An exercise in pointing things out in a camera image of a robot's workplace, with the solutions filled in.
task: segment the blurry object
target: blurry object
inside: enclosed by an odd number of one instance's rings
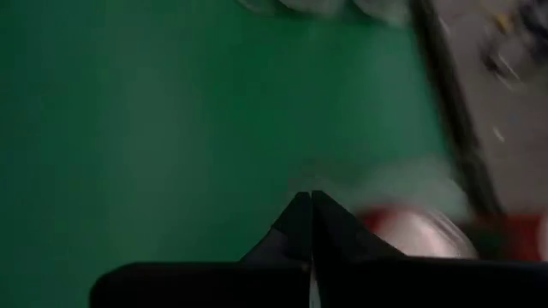
[[[290,9],[317,15],[336,15],[346,0],[278,0]]]
[[[453,28],[471,15],[491,16],[491,9],[486,7],[485,0],[438,0],[437,7],[443,13],[439,17],[441,26],[447,35],[451,35]]]
[[[495,16],[479,52],[485,66],[501,78],[529,80],[548,59],[548,1],[526,1],[508,15]]]
[[[512,215],[501,224],[511,260],[548,261],[548,216]]]
[[[257,14],[274,14],[277,12],[276,0],[237,0],[246,9]]]
[[[348,203],[406,204],[463,220],[471,213],[457,178],[454,166],[440,157],[403,160],[373,170],[359,187],[360,194]]]
[[[408,256],[476,257],[466,235],[435,211],[394,207],[368,211],[358,217],[379,238]]]
[[[354,3],[367,15],[402,25],[410,20],[407,0],[354,0]]]

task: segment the red and white object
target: red and white object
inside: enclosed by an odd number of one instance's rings
[[[507,239],[508,259],[548,261],[548,215],[510,215],[498,225]]]
[[[379,238],[409,256],[475,258],[466,235],[445,216],[429,210],[384,208],[358,215]]]

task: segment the green surface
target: green surface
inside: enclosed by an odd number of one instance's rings
[[[410,28],[231,0],[0,4],[0,306],[236,260],[309,178],[447,155]]]

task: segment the gray floor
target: gray floor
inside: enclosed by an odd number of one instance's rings
[[[485,8],[504,12],[514,1],[435,1],[501,205],[508,212],[548,208],[548,84],[538,76],[508,87],[478,56]]]

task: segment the black object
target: black object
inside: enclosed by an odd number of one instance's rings
[[[240,262],[123,266],[90,306],[308,307],[312,267],[322,307],[538,303],[548,286],[545,264],[406,257],[323,192],[300,192]]]
[[[548,40],[548,1],[530,0],[519,6],[519,15],[527,30],[546,44]]]

